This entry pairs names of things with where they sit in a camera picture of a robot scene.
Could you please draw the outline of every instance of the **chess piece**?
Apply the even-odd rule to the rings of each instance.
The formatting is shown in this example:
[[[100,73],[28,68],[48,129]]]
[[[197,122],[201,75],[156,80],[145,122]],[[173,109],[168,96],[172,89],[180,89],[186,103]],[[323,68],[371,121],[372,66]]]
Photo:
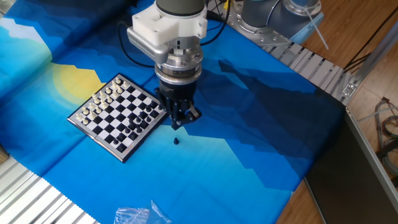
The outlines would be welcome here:
[[[119,94],[123,92],[123,90],[122,90],[122,88],[120,88],[120,86],[118,86],[117,92],[118,92]]]
[[[95,105],[94,103],[89,103],[89,104],[88,104],[88,107],[89,107],[90,109],[94,109],[94,108],[96,108],[96,105]]]
[[[112,81],[112,88],[115,90],[118,88],[118,84],[115,81]]]
[[[102,100],[105,100],[106,97],[107,97],[107,95],[105,95],[105,93],[101,90],[101,91],[99,91],[99,97],[100,97]]]
[[[94,120],[97,117],[97,114],[95,114],[93,111],[90,111],[90,115],[88,115],[88,118],[91,120]]]
[[[95,104],[98,104],[98,103],[100,103],[100,99],[98,99],[98,97],[97,97],[97,95],[95,95],[95,93],[93,93],[93,99],[94,99],[94,103]]]
[[[101,100],[101,105],[102,105],[102,108],[104,108],[104,109],[106,109],[109,106],[109,104],[107,104],[104,100]]]
[[[99,108],[99,106],[97,106],[97,108],[95,108],[95,112],[100,114],[102,112],[101,108]]]
[[[81,114],[76,114],[76,119],[78,121],[81,121],[83,119],[83,116]]]
[[[84,115],[88,115],[89,111],[87,108],[83,107],[83,108],[81,108],[81,110],[83,111]]]
[[[115,90],[113,90],[112,93],[113,98],[117,98],[119,96],[119,93],[117,93]]]

